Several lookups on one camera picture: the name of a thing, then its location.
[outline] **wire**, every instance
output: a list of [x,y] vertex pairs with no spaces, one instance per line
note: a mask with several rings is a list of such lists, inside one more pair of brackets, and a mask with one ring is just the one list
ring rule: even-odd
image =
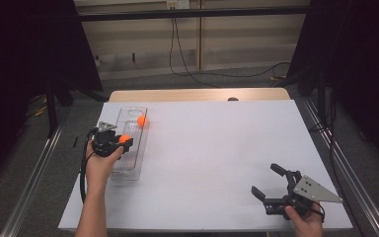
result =
[[269,87],[272,87],[273,84],[274,84],[275,81],[276,81],[276,76],[275,76],[275,70],[274,70],[274,67],[272,67],[271,70],[272,70],[272,82],[270,83]]
[[320,216],[322,216],[322,223],[324,223],[325,222],[325,215],[326,215],[326,213],[325,213],[325,209],[318,203],[318,202],[316,202],[316,201],[313,201],[316,205],[318,205],[319,206],[319,208],[322,210],[322,212],[321,211],[319,211],[319,210],[315,210],[315,209],[313,209],[312,207],[310,207],[310,211],[312,211],[313,213],[316,213],[316,214],[318,214],[318,215],[320,215]]
[[[172,67],[172,51],[173,51],[173,48],[174,48],[175,32],[177,33],[177,41],[178,41],[178,45],[179,45],[179,48],[180,48],[181,59],[182,59],[182,61],[184,63],[184,67],[185,67],[187,73],[178,73]],[[252,75],[232,75],[232,74],[221,74],[221,73],[214,73],[214,72],[189,72],[189,70],[187,68],[187,65],[186,65],[186,62],[184,60],[184,56],[183,56],[183,50],[182,50],[182,47],[181,47],[181,41],[180,41],[180,36],[179,36],[179,32],[178,32],[177,19],[175,19],[175,18],[172,19],[172,42],[171,42],[171,50],[170,50],[170,53],[169,53],[169,67],[171,68],[171,71],[175,75],[178,75],[178,76],[190,76],[193,80],[195,80],[198,83],[205,84],[205,85],[217,88],[217,86],[215,86],[215,85],[212,85],[212,84],[209,84],[209,83],[205,83],[205,82],[201,82],[201,81],[193,78],[193,75],[212,75],[212,76],[223,76],[223,77],[250,78],[250,77],[256,77],[256,76],[264,75],[264,74],[266,74],[269,71],[272,71],[273,75],[275,75],[274,69],[277,66],[280,66],[280,65],[289,65],[289,64],[290,64],[290,62],[279,62],[279,63],[274,64],[271,68],[269,68],[269,69],[267,69],[267,70],[265,70],[263,72],[255,73],[255,74],[252,74]]]
[[322,131],[322,130],[327,130],[329,129],[333,124],[335,124],[335,120],[337,118],[337,109],[336,109],[336,102],[335,102],[335,97],[333,96],[333,92],[331,92],[331,104],[326,111],[326,120],[324,122],[318,122],[312,127],[308,128],[309,132],[314,132],[314,131]]
[[329,144],[329,159],[331,161],[331,166],[332,166],[332,170],[334,171],[334,176],[335,176],[335,179],[336,179],[336,182],[337,182],[337,185],[339,187],[339,190],[341,192],[341,196],[343,197],[343,199],[345,200],[345,204],[346,206],[349,208],[349,211],[352,215],[352,218],[356,224],[356,227],[360,233],[360,236],[365,236],[362,232],[362,229],[361,229],[361,226],[359,225],[358,221],[356,221],[356,216],[350,206],[350,203],[349,203],[349,200],[348,198],[346,197],[344,191],[343,191],[343,187],[341,185],[341,182],[340,182],[340,178],[338,176],[338,172],[337,172],[337,169],[335,168],[335,159],[334,159],[334,142],[335,142],[335,127],[334,127],[334,123],[335,123],[335,119],[336,119],[336,116],[337,116],[337,106],[336,106],[336,97],[335,97],[335,94],[334,94],[334,91],[332,90],[331,92],[331,125],[329,126],[329,131],[331,132],[331,138],[330,138],[330,144]]
[[204,84],[204,85],[207,85],[207,86],[210,86],[210,87],[214,87],[214,88],[219,88],[218,86],[216,85],[213,85],[213,84],[210,84],[210,83],[207,83],[207,82],[202,82],[202,81],[199,81],[197,80],[195,77],[192,76],[192,74],[189,72],[188,68],[187,68],[187,64],[186,64],[186,61],[184,60],[184,55],[183,55],[183,49],[181,48],[181,42],[180,42],[180,35],[178,33],[178,25],[177,25],[177,19],[176,18],[173,18],[172,19],[172,43],[171,43],[171,51],[169,53],[169,66],[171,67],[171,70],[172,72],[174,72],[174,74],[176,75],[182,75],[182,74],[179,74],[179,73],[176,73],[174,71],[174,69],[172,69],[172,65],[171,65],[171,57],[172,57],[172,49],[174,47],[174,34],[175,34],[175,31],[177,32],[177,40],[178,40],[178,45],[180,47],[180,54],[181,54],[181,59],[183,60],[183,64],[184,64],[184,68],[186,69],[186,76],[190,76],[190,78],[192,78],[192,80],[200,83],[200,84]]
[[89,130],[88,134],[86,135],[85,138],[85,144],[83,148],[83,153],[82,153],[82,163],[81,163],[81,170],[80,170],[80,176],[79,176],[79,189],[81,191],[81,198],[82,202],[85,202],[85,197],[86,197],[86,191],[85,191],[85,174],[86,174],[86,166],[88,165],[88,159],[95,153],[92,152],[88,157],[86,156],[86,150],[88,148],[88,142],[91,139],[91,137],[97,132],[98,129],[96,127],[92,128]]
[[[31,104],[34,102],[34,101],[36,101],[36,100],[38,100],[38,99],[40,99],[40,98],[42,98],[42,97],[38,97],[37,99],[34,99],[32,102],[31,102]],[[42,103],[41,103],[41,105],[39,106],[39,109],[38,110],[36,110],[35,112],[33,112],[33,113],[31,113],[31,114],[29,114],[29,115],[26,115],[26,119],[28,119],[29,117],[32,117],[32,116],[40,116],[45,110],[47,109],[47,99],[44,97],[44,100],[42,101]]]

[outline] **hand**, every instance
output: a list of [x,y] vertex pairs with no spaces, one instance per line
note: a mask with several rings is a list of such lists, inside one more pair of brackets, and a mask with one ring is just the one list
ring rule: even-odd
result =
[[93,140],[88,142],[86,157],[88,164],[86,167],[86,181],[88,192],[93,189],[105,189],[107,180],[113,170],[114,162],[122,155],[122,146],[120,146],[113,154],[108,157],[101,157],[94,153],[92,148]]
[[[316,203],[313,203],[312,208],[320,210]],[[302,218],[291,205],[285,207],[285,212],[295,225],[295,235],[297,237],[323,236],[322,216],[309,211],[309,213]]]

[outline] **white table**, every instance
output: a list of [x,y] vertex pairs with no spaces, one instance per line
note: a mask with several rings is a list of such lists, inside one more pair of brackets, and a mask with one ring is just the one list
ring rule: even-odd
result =
[[[293,226],[266,215],[251,194],[287,194],[271,163],[308,175],[336,192],[294,101],[106,103],[100,120],[121,107],[146,107],[150,120],[136,182],[109,181],[108,228],[137,232],[276,231]],[[77,180],[59,228],[75,230],[82,201]],[[325,229],[352,225],[339,203],[322,202]]]

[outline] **transparent tray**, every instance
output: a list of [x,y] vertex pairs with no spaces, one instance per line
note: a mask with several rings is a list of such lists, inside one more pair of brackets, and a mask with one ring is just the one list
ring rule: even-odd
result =
[[140,178],[143,162],[144,148],[146,145],[149,120],[147,109],[143,107],[123,107],[119,111],[116,121],[115,134],[128,134],[133,138],[133,145],[128,152],[114,163],[112,180],[136,181]]

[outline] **orange ball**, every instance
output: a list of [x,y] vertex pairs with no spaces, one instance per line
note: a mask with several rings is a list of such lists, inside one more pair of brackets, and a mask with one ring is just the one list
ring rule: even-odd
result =
[[119,138],[119,140],[118,140],[118,142],[119,143],[123,143],[123,142],[126,142],[127,140],[129,140],[131,137],[129,136],[129,135],[127,135],[127,134],[123,134],[120,138]]
[[137,118],[137,124],[139,126],[144,126],[144,121],[146,120],[146,116],[140,116],[139,118]]

